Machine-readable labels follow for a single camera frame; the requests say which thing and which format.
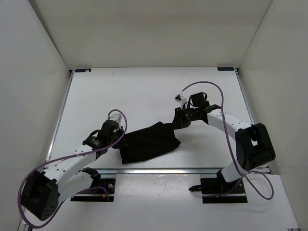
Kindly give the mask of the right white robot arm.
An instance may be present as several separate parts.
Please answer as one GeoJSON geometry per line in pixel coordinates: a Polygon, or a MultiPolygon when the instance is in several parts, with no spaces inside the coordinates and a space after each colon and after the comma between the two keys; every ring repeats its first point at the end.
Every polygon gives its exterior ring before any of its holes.
{"type": "Polygon", "coordinates": [[[218,191],[228,192],[234,181],[276,158],[264,124],[250,124],[223,112],[219,105],[209,103],[204,92],[193,94],[188,99],[178,94],[175,101],[180,103],[180,107],[175,109],[174,130],[187,128],[193,121],[200,120],[235,140],[236,156],[232,156],[232,163],[217,173],[218,191]]]}

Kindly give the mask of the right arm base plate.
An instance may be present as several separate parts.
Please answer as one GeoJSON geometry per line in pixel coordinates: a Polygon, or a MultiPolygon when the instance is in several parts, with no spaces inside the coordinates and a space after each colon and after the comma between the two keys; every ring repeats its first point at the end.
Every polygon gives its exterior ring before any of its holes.
{"type": "Polygon", "coordinates": [[[215,178],[200,178],[200,184],[194,185],[188,190],[201,192],[203,204],[248,203],[243,180],[239,178],[232,182],[226,182],[220,173],[215,178]]]}

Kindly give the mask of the black skirt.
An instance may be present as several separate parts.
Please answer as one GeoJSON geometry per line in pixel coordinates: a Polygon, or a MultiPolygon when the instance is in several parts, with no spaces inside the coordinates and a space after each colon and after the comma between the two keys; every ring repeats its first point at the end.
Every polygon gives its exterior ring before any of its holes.
{"type": "Polygon", "coordinates": [[[132,164],[172,152],[180,144],[172,125],[158,122],[148,128],[125,134],[114,149],[120,151],[122,164],[132,164]]]}

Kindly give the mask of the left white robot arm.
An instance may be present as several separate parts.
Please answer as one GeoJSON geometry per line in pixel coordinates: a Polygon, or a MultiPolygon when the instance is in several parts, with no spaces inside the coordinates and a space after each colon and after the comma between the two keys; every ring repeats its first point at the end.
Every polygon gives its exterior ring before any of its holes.
{"type": "Polygon", "coordinates": [[[124,130],[120,120],[112,117],[97,132],[97,136],[90,135],[83,141],[72,158],[51,162],[46,169],[35,170],[26,178],[19,201],[36,218],[45,221],[64,200],[79,191],[94,192],[100,188],[98,172],[88,164],[105,154],[124,130]]]}

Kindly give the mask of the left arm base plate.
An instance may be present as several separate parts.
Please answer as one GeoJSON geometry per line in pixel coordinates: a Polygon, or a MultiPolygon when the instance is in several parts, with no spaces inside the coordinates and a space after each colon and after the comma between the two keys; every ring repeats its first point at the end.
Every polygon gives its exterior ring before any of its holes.
{"type": "Polygon", "coordinates": [[[111,203],[115,198],[116,175],[101,175],[90,188],[71,197],[71,202],[111,203]]]}

